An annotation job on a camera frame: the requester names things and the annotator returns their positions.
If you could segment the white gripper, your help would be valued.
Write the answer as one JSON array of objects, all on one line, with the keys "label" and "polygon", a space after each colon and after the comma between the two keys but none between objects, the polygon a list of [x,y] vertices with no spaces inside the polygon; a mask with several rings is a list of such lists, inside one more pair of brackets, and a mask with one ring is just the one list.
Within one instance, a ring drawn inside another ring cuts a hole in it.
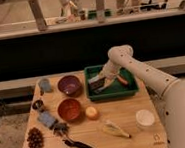
[{"label": "white gripper", "polygon": [[107,78],[105,80],[103,86],[96,90],[97,93],[100,93],[100,92],[102,92],[102,90],[104,90],[112,85],[115,77],[119,74],[120,69],[121,68],[119,65],[117,66],[112,61],[109,61],[103,65],[101,73],[99,73],[96,76],[94,76],[93,78],[89,79],[88,83],[92,84],[93,82],[99,81],[104,77]]}]

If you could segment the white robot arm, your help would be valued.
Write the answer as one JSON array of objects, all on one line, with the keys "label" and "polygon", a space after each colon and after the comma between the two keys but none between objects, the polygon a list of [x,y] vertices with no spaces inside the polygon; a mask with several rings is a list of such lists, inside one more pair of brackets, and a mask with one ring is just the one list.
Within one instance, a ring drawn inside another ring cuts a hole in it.
[{"label": "white robot arm", "polygon": [[165,99],[165,110],[168,112],[165,117],[168,148],[185,148],[185,79],[179,79],[136,60],[133,53],[128,44],[111,47],[107,63],[88,83],[93,90],[102,91],[112,84],[121,68],[129,70]]}]

